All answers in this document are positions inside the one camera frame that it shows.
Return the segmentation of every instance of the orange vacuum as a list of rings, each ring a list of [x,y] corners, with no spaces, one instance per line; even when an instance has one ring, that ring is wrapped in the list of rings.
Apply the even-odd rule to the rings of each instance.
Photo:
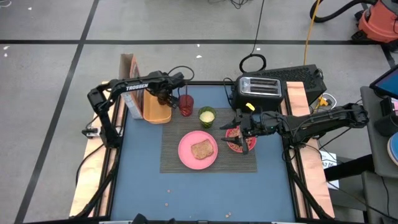
[[[353,0],[329,16],[315,16],[314,21],[329,21],[360,3],[370,4],[371,7],[355,14],[359,31],[351,36],[352,40],[374,40],[385,44],[390,51],[396,51],[398,49],[398,0]],[[311,8],[311,18],[316,5],[317,2]]]

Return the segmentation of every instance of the gray floor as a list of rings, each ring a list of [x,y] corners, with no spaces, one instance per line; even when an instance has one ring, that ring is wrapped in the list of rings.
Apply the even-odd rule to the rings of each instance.
[[[13,1],[11,6],[0,8],[0,40],[78,40],[92,3]],[[259,39],[305,40],[312,3],[313,0],[266,0]],[[325,1],[319,15],[345,3]],[[240,10],[228,2],[209,4],[207,0],[100,0],[87,39],[253,39],[260,6],[258,0]],[[361,6],[328,23],[316,24],[312,39],[348,40],[356,30],[353,14],[358,10]],[[8,224],[16,219],[76,45],[0,47],[0,124],[4,127],[0,134],[0,223]],[[303,61],[303,45],[281,42],[257,48],[257,53],[267,57],[269,69],[301,65]],[[196,72],[195,80],[222,80],[240,75],[239,61],[251,49],[252,45],[238,44],[84,45],[24,221],[68,217],[75,171],[86,144],[80,130],[93,115],[86,94],[101,81],[117,77],[120,54],[136,54],[142,74],[188,65]],[[389,69],[378,45],[311,45],[307,63],[323,70],[327,92],[339,104],[360,99],[360,86],[368,85]],[[252,60],[245,69],[255,70],[258,66]],[[321,142],[340,132],[328,133]],[[351,130],[327,149],[349,158],[369,154],[366,130]],[[351,213],[337,210],[337,214],[343,214],[339,216],[352,217]]]

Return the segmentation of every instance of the woven placemat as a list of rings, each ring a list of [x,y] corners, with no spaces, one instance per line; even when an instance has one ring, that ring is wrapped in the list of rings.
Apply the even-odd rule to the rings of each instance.
[[[182,116],[178,109],[174,110],[172,120],[163,125],[160,172],[257,172],[255,148],[244,156],[232,151],[227,143],[221,140],[225,137],[226,130],[220,130],[220,127],[232,121],[235,111],[230,108],[216,108],[216,119],[212,127],[205,129],[200,126],[198,110],[194,109],[189,117]],[[197,130],[211,134],[218,146],[216,161],[203,170],[193,170],[186,167],[178,157],[178,144],[181,138],[187,133]]]

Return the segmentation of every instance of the white paper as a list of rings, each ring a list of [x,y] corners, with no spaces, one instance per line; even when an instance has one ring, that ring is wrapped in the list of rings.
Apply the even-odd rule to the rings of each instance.
[[[335,153],[330,153],[330,155],[329,155],[329,153],[327,153],[325,151],[320,151],[320,152],[322,155],[323,169],[337,165]],[[336,187],[339,187],[338,180],[331,181],[331,184],[335,185]],[[337,190],[334,186],[330,185],[329,183],[328,183],[328,188]]]

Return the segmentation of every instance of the red bowl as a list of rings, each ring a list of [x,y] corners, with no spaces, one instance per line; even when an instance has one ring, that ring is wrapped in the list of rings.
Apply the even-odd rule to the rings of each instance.
[[[237,128],[226,130],[225,137],[228,138],[229,137],[228,135],[234,129],[237,129]],[[257,138],[256,137],[250,137],[248,139],[251,139],[250,146],[249,146],[249,151],[250,151],[250,150],[254,149],[254,146],[256,145],[256,142],[257,142]],[[234,150],[235,152],[238,152],[238,153],[242,153],[243,152],[242,150],[234,149],[233,146],[235,146],[235,144],[230,143],[230,142],[227,142],[227,144],[228,144],[229,148]]]

